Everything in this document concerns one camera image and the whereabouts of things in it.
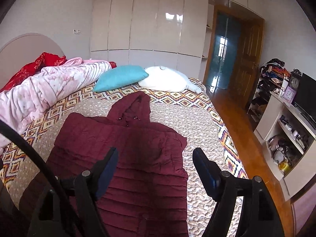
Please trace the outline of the maroon puffer jacket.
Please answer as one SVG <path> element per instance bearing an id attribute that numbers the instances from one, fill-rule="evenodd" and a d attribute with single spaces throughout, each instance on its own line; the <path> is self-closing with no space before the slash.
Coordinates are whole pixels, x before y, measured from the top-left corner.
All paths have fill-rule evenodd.
<path id="1" fill-rule="evenodd" d="M 90 169 L 109 149 L 118 164 L 97 201 L 111 236 L 188 236 L 185 137 L 150 120 L 150 97 L 138 91 L 112 105 L 106 117 L 73 112 L 66 118 L 47 166 L 68 179 Z"/>

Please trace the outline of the shelf with piled clothes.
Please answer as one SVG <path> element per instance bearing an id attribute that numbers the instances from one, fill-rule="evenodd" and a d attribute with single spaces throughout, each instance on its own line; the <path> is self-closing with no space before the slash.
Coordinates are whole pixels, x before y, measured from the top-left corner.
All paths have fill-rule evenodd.
<path id="1" fill-rule="evenodd" d="M 290 73 L 285 68 L 285 62 L 273 58 L 259 67 L 257 80 L 254 84 L 253 96 L 250 98 L 247 114 L 254 125 L 260 119 L 267 108 L 271 98 L 271 92 L 281 93 L 283 80 L 289 80 Z"/>

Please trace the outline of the white tv cabinet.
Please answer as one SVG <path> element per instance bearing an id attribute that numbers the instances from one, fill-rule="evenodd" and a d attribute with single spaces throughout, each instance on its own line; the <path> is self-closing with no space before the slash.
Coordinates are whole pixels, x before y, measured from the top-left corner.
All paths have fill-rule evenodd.
<path id="1" fill-rule="evenodd" d="M 254 134 L 284 198 L 291 199 L 315 176 L 315 129 L 296 107 L 271 93 Z"/>

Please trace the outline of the pink floral duvet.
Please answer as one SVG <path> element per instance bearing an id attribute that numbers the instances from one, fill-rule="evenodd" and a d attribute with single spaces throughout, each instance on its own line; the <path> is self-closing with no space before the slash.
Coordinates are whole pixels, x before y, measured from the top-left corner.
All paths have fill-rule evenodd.
<path id="1" fill-rule="evenodd" d="M 57 101 L 92 84 L 110 69 L 111 64 L 105 60 L 45 67 L 1 92 L 1 121 L 23 134 L 32 121 L 41 118 Z"/>

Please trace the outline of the teal pillow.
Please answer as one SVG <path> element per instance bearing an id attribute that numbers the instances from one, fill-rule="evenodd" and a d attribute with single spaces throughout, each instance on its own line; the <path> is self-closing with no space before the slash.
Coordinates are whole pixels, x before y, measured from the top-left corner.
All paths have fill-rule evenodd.
<path id="1" fill-rule="evenodd" d="M 124 87 L 146 79 L 149 74 L 137 65 L 118 66 L 103 72 L 94 86 L 94 92 L 103 92 Z"/>

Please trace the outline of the pink alarm clock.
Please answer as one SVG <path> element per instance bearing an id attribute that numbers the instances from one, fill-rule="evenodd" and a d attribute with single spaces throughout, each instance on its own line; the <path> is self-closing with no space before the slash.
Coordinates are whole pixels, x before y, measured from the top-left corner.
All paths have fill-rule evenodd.
<path id="1" fill-rule="evenodd" d="M 295 89 L 292 89 L 290 86 L 287 86 L 284 94 L 282 95 L 282 97 L 288 102 L 288 103 L 292 103 L 293 99 L 295 98 L 296 95 L 296 91 Z"/>

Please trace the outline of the black television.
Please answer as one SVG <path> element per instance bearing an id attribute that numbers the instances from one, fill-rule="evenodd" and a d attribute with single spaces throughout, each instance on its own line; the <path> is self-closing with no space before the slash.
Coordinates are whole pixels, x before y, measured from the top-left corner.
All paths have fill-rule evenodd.
<path id="1" fill-rule="evenodd" d="M 315 125 L 315 91 L 315 80 L 303 73 L 293 103 L 304 112 L 313 125 Z"/>

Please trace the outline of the beige quilted bedspread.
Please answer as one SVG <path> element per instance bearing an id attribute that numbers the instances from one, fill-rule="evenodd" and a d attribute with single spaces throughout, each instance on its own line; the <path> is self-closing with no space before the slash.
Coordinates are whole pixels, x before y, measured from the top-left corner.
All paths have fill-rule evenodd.
<path id="1" fill-rule="evenodd" d="M 106 116 L 116 100 L 140 91 L 138 84 L 95 93 L 88 85 L 58 101 L 39 119 L 32 121 L 23 138 L 37 152 L 51 148 L 58 131 L 69 113 L 88 117 Z M 185 90 L 170 93 L 144 89 L 150 97 L 150 119 L 171 127 L 186 138 L 183 163 L 187 182 L 187 225 L 190 236 L 202 236 L 216 203 L 207 196 L 192 161 L 192 152 L 201 148 L 208 159 L 233 176 L 247 178 L 233 140 L 207 94 Z"/>

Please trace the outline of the red blanket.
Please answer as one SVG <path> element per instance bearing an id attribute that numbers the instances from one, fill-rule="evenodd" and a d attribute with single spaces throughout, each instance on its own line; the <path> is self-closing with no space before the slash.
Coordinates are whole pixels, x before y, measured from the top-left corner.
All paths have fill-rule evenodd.
<path id="1" fill-rule="evenodd" d="M 66 56 L 59 57 L 58 55 L 43 52 L 34 62 L 23 66 L 12 78 L 3 86 L 1 91 L 10 90 L 13 87 L 21 84 L 29 76 L 33 76 L 47 66 L 62 66 L 62 65 L 81 65 L 83 63 L 103 62 L 103 60 L 83 60 L 81 57 L 66 59 Z"/>

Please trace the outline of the white pillow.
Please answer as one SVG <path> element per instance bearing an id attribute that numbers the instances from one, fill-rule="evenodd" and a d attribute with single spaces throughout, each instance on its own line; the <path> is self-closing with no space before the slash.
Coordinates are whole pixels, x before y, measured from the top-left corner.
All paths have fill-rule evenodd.
<path id="1" fill-rule="evenodd" d="M 138 82 L 138 85 L 146 89 L 182 92 L 190 90 L 200 94 L 201 88 L 193 84 L 183 73 L 164 66 L 152 66 L 145 69 L 148 77 Z"/>

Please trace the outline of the dark ornate mantel clock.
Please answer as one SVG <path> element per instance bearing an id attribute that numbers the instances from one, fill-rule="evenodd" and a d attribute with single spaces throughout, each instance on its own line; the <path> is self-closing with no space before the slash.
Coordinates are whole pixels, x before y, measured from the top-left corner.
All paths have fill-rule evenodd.
<path id="1" fill-rule="evenodd" d="M 298 86 L 299 86 L 299 82 L 302 78 L 302 72 L 299 69 L 294 69 L 291 72 L 291 76 L 290 76 L 290 80 L 289 80 L 289 86 L 293 89 L 293 90 L 297 90 Z"/>

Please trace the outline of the pink arched headboard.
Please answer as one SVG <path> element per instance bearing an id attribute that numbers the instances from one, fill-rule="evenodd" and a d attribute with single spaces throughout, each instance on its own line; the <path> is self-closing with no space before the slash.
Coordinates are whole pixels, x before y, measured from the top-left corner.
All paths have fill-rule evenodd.
<path id="1" fill-rule="evenodd" d="M 36 60 L 43 52 L 64 56 L 59 45 L 49 37 L 27 33 L 9 41 L 1 48 L 1 87 L 24 65 Z"/>

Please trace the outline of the wooden door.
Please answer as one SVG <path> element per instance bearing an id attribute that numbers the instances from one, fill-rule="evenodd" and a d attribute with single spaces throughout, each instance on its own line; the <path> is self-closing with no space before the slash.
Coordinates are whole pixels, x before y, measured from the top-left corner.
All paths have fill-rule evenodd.
<path id="1" fill-rule="evenodd" d="M 215 5 L 203 83 L 227 90 L 243 109 L 258 75 L 265 21 L 244 7 Z"/>

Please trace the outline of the white glossy wardrobe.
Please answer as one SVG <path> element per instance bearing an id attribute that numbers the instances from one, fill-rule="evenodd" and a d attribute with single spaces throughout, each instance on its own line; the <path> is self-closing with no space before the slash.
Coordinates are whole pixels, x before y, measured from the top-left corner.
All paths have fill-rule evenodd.
<path id="1" fill-rule="evenodd" d="M 230 1 L 248 5 L 248 0 Z M 212 0 L 94 0 L 90 54 L 202 79 L 212 11 Z"/>

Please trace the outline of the wall socket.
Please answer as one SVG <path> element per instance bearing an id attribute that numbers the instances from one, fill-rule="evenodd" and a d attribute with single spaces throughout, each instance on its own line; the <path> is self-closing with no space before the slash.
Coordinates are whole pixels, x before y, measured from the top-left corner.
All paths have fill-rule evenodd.
<path id="1" fill-rule="evenodd" d="M 81 31 L 79 29 L 74 29 L 73 30 L 73 34 L 80 34 L 80 33 L 81 33 Z"/>

